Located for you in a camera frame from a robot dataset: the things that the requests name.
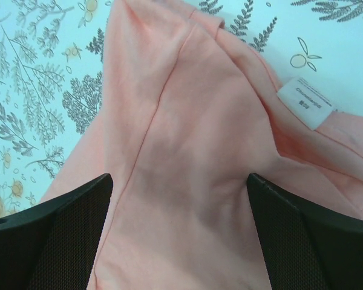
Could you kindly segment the salmon pink t shirt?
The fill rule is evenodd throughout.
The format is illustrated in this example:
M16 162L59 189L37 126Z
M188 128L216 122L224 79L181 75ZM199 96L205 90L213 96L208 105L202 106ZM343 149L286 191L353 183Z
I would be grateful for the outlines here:
M44 201L109 173L88 289L269 289L247 197L258 173L363 220L363 117L310 130L222 19L182 1L115 1L102 105Z

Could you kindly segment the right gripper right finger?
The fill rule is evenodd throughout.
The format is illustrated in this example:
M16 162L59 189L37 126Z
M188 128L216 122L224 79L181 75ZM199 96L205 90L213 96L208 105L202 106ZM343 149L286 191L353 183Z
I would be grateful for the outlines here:
M247 192L272 289L363 289L363 221L260 175Z

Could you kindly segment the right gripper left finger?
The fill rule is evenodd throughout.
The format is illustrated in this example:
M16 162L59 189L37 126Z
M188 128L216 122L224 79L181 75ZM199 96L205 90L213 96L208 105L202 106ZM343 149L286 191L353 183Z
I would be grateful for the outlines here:
M0 218L0 289L86 289L113 190L106 173Z

